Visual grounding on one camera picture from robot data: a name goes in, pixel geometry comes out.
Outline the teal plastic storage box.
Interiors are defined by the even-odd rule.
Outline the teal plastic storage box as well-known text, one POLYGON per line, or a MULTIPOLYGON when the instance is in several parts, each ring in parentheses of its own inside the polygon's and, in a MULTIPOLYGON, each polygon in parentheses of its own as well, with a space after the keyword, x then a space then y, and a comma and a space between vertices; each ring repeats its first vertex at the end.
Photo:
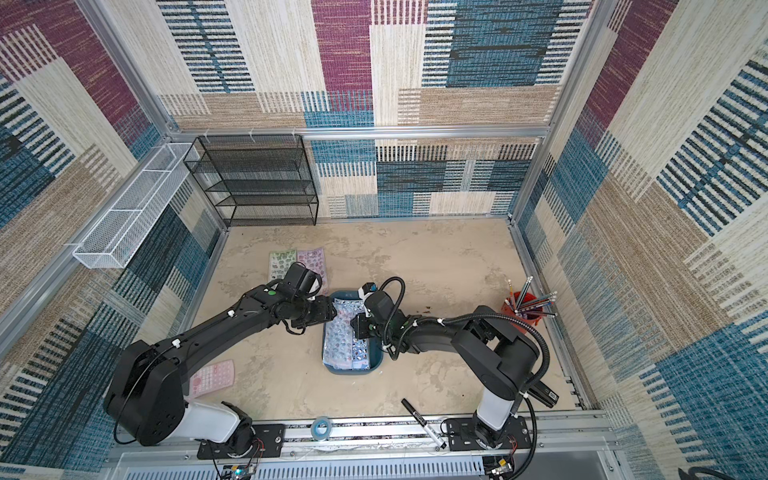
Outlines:
POLYGON ((322 362, 335 375, 365 375, 376 370, 383 361, 381 341, 371 337, 358 339, 352 321, 364 313, 364 302, 357 291, 331 294, 337 315, 324 325, 322 362))

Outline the pink purple sticker sheet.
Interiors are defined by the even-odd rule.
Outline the pink purple sticker sheet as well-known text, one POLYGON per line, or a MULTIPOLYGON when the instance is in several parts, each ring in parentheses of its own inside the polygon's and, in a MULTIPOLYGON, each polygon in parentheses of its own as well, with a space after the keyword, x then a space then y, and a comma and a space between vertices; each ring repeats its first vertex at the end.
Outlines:
POLYGON ((324 249, 319 247, 312 250, 299 250, 297 252, 297 261, 303 263, 308 269, 320 275, 322 279, 320 294, 326 295, 328 293, 329 281, 327 278, 324 249))

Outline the green sticker sheet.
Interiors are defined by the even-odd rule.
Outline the green sticker sheet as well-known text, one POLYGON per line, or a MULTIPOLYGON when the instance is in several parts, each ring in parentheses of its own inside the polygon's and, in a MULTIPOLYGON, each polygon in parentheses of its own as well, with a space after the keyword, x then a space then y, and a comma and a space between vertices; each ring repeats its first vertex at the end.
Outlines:
POLYGON ((272 251, 269 254, 269 280, 283 278, 296 261, 296 250, 272 251))

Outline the light blue sticker sheet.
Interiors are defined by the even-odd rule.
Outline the light blue sticker sheet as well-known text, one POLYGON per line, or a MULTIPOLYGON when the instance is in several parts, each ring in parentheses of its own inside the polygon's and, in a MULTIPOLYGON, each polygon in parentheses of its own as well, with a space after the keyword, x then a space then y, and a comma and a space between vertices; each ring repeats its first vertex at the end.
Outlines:
POLYGON ((325 324, 322 360, 334 371, 363 371, 370 368, 368 340, 356 340, 350 321, 364 312, 362 300, 333 300, 336 318, 325 324))

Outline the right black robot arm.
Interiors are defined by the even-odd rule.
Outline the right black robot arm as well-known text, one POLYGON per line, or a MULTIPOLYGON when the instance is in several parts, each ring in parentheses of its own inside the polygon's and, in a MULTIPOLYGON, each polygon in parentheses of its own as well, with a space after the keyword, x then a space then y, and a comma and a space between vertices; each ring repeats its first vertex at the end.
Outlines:
POLYGON ((350 325, 358 339, 379 339, 393 360, 431 351, 459 355, 484 388, 473 414, 475 438, 484 448, 499 447, 511 435, 511 418, 550 365, 548 345, 532 325, 487 306, 452 318, 406 315, 386 292, 375 291, 350 325))

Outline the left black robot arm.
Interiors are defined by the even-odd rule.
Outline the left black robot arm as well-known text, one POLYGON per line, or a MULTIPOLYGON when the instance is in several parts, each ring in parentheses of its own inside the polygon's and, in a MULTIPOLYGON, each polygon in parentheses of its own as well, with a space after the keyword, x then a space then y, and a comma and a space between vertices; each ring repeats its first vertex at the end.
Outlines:
POLYGON ((300 336, 309 326, 333 320, 336 310, 321 294, 322 285, 320 274, 294 262, 284 277, 247 291, 207 321, 153 344, 132 343, 117 362, 105 412, 142 446, 181 437, 228 449, 233 457, 249 454, 256 444, 251 417, 227 402, 191 400, 191 377, 240 341, 275 325, 300 336))

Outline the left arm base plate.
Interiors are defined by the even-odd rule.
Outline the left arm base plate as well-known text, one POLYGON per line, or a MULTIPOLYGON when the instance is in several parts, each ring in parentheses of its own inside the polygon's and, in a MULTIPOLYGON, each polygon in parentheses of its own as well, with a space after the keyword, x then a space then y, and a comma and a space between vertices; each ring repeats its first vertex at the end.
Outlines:
POLYGON ((200 442, 198 460, 237 461, 277 458, 281 455, 286 425, 282 423, 252 424, 239 427, 223 443, 200 442))

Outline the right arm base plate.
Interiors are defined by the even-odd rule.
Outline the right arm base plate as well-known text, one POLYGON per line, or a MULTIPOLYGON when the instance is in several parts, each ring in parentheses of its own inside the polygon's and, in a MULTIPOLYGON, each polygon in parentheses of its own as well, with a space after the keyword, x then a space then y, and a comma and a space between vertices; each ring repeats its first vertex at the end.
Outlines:
POLYGON ((440 429, 447 437, 450 451, 529 449, 532 445, 532 428, 524 417, 510 417, 495 445, 476 435, 473 417, 447 418, 441 422, 440 429))

